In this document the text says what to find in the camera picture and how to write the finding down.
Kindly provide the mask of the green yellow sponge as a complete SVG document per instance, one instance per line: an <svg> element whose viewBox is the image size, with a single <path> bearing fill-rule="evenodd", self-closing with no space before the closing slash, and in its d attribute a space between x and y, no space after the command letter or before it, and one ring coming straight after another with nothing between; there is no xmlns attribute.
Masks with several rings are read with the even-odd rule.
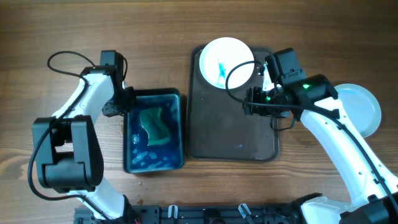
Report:
<svg viewBox="0 0 398 224"><path fill-rule="evenodd" d="M161 107L144 109L139 113L139 121L147 133L148 146L161 146L167 144L171 139L171 133L162 121Z"/></svg>

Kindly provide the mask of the white plate blue stain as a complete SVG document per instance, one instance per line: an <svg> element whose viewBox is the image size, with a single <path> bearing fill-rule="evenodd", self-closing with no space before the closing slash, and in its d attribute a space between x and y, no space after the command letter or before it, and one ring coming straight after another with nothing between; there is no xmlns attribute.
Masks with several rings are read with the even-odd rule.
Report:
<svg viewBox="0 0 398 224"><path fill-rule="evenodd" d="M212 40L202 50L199 68L203 78L212 86L224 89L244 85L254 71L254 56L241 40L221 37Z"/></svg>

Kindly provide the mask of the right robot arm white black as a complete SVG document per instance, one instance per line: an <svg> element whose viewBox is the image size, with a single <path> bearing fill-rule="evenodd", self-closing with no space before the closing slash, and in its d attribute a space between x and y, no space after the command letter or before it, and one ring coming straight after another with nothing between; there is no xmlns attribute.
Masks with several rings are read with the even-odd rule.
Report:
<svg viewBox="0 0 398 224"><path fill-rule="evenodd" d="M315 75L263 91L250 87L246 114L291 111L320 142L348 189L344 203L316 196L301 204L307 223L397 223L397 177L377 158L354 127L324 75Z"/></svg>

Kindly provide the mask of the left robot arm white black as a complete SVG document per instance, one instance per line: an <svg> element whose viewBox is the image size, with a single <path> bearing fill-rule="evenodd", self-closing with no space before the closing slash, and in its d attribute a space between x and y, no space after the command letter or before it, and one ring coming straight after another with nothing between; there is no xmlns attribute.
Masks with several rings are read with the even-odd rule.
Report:
<svg viewBox="0 0 398 224"><path fill-rule="evenodd" d="M94 124L100 114L119 116L132 107L132 89L123 88L123 68L86 67L79 86L53 115L32 125L34 150L28 184L41 199L75 198L103 223L138 223L127 197L104 178L104 161Z"/></svg>

